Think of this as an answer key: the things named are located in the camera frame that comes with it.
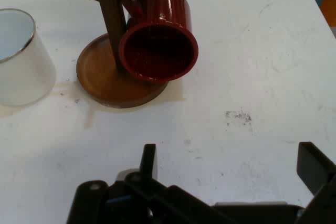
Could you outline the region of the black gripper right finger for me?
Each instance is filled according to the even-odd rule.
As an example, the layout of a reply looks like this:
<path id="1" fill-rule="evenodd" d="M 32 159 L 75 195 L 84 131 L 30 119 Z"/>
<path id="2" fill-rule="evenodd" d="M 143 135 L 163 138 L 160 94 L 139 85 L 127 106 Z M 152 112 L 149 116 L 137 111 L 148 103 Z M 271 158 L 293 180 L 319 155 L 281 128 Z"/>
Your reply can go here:
<path id="1" fill-rule="evenodd" d="M 297 174 L 313 198 L 296 223 L 335 223 L 335 164 L 313 143 L 301 142 Z"/>

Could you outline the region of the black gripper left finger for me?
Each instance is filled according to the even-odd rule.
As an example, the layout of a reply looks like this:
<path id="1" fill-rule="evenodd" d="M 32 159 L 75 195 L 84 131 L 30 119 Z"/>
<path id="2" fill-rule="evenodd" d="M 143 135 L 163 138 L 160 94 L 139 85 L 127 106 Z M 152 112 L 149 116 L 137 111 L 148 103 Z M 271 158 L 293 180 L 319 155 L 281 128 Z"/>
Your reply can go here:
<path id="1" fill-rule="evenodd" d="M 76 189 L 67 223 L 228 223 L 228 217 L 177 186 L 153 178 L 155 144 L 146 144 L 140 168 L 109 186 L 102 180 Z"/>

